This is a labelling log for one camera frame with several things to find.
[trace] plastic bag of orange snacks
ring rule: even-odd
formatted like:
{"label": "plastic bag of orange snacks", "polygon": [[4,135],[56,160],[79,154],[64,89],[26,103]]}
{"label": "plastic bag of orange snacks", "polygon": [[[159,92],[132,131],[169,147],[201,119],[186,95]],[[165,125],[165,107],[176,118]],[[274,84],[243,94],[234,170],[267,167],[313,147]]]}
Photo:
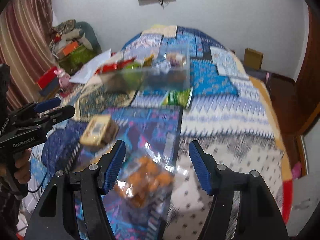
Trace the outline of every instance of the plastic bag of orange snacks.
{"label": "plastic bag of orange snacks", "polygon": [[144,207],[172,191],[175,171],[160,155],[140,149],[123,163],[113,189],[133,206]]}

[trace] brown box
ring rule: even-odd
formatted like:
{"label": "brown box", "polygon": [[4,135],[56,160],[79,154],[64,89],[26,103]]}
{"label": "brown box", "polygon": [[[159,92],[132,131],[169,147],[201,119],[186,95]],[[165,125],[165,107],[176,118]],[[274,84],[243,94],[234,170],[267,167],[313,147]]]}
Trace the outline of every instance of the brown box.
{"label": "brown box", "polygon": [[254,68],[256,70],[261,69],[263,59],[263,53],[254,49],[245,49],[244,52],[244,65]]}

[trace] white paper sheet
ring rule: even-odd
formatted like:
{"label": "white paper sheet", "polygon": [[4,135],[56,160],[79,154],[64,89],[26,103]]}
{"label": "white paper sheet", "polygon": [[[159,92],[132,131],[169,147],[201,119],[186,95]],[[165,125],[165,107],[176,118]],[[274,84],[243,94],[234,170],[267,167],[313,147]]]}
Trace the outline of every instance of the white paper sheet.
{"label": "white paper sheet", "polygon": [[71,83],[86,84],[93,76],[99,66],[104,64],[111,57],[111,49],[94,57],[92,60],[83,65],[83,67],[71,77]]}

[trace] bed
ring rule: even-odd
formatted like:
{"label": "bed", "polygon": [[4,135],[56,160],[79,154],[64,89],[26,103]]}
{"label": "bed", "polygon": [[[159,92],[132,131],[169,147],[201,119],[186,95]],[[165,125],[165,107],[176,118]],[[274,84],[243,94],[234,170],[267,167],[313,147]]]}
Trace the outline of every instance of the bed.
{"label": "bed", "polygon": [[[46,144],[32,149],[33,176],[29,187],[35,189],[46,173],[51,178],[59,169],[67,172],[80,170],[98,161],[103,152],[86,152],[79,144],[79,137],[87,117],[103,112],[111,114],[118,122],[121,132],[117,138],[123,139],[131,149],[139,147],[144,140],[154,140],[154,134],[161,135],[162,140],[155,142],[159,151],[163,151],[167,141],[171,141],[171,158],[189,171],[183,180],[175,180],[171,198],[164,204],[157,203],[151,211],[133,210],[114,192],[105,196],[103,203],[117,239],[156,239],[159,235],[163,235],[164,239],[198,238],[212,197],[203,194],[188,156],[188,143],[193,139],[197,139],[204,151],[213,155],[217,162],[234,171],[259,171],[287,222],[292,200],[291,170],[277,118],[263,82],[248,76],[233,53],[196,29],[156,25],[133,37],[123,50],[127,55],[133,55],[146,47],[160,44],[187,44],[192,81],[199,83],[205,69],[207,75],[214,72],[214,83],[201,84],[205,88],[217,89],[195,95],[190,109],[182,111],[180,108],[159,108],[163,96],[158,93],[138,91],[128,93],[121,100],[119,95],[110,97],[108,94],[108,100],[105,100],[106,94],[100,90],[101,79],[96,76],[91,78],[84,87],[76,86],[74,92],[62,101],[62,105],[77,106],[74,119],[58,124],[48,134]],[[81,104],[96,107],[94,110],[81,108]],[[40,192],[30,194],[24,200],[29,213],[32,213],[39,196]],[[165,208],[158,211],[159,205]],[[239,194],[235,194],[227,239],[232,238],[235,230],[238,205]],[[76,198],[79,231],[85,238],[81,210],[79,198]]]}

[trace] blue textured grip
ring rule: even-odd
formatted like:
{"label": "blue textured grip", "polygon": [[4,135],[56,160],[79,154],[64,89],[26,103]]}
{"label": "blue textured grip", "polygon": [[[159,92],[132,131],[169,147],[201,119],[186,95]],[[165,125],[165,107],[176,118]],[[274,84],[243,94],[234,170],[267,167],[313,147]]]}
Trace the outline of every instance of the blue textured grip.
{"label": "blue textured grip", "polygon": [[118,149],[116,150],[116,154],[113,157],[107,172],[105,173],[105,191],[108,193],[111,190],[116,182],[116,178],[118,176],[119,170],[122,166],[122,162],[125,156],[125,143],[122,142]]}
{"label": "blue textured grip", "polygon": [[61,104],[60,98],[52,98],[50,100],[38,103],[34,110],[39,114],[44,111],[48,111],[52,108],[58,107]]}
{"label": "blue textured grip", "polygon": [[189,156],[192,161],[193,167],[195,168],[198,180],[201,188],[207,192],[208,195],[212,193],[212,186],[210,180],[210,173],[198,152],[193,142],[189,144]]}

